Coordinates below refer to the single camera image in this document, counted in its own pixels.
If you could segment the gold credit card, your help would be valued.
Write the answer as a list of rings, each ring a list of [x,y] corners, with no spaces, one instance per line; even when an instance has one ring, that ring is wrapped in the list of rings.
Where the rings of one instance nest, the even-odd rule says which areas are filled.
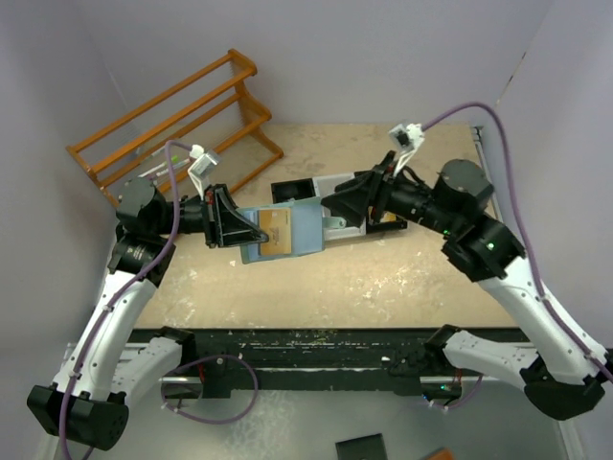
[[[260,254],[265,257],[289,255],[292,251],[291,209],[268,208],[258,211],[259,226],[269,237],[260,244]]]

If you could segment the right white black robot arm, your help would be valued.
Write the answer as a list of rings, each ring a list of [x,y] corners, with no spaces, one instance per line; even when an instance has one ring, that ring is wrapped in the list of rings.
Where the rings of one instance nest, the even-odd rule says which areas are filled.
[[[521,390],[543,414],[565,421],[603,398],[612,356],[537,285],[528,253],[486,208],[493,186],[475,163],[446,162],[434,186],[405,171],[392,176],[393,156],[337,185],[322,204],[349,225],[385,212],[443,236],[442,252],[458,271],[495,299],[532,343],[530,350],[445,325],[426,342],[427,367],[494,377]]]

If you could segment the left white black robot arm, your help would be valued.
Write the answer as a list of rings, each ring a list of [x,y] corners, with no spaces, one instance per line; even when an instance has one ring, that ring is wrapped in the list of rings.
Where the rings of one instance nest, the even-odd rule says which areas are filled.
[[[225,185],[204,195],[166,200],[144,178],[128,181],[116,209],[119,224],[102,294],[81,338],[49,385],[36,385],[27,406],[67,449],[112,449],[131,406],[165,375],[203,366],[193,333],[163,328],[127,364],[120,359],[134,325],[159,288],[179,234],[201,233],[210,248],[267,242],[243,217]]]

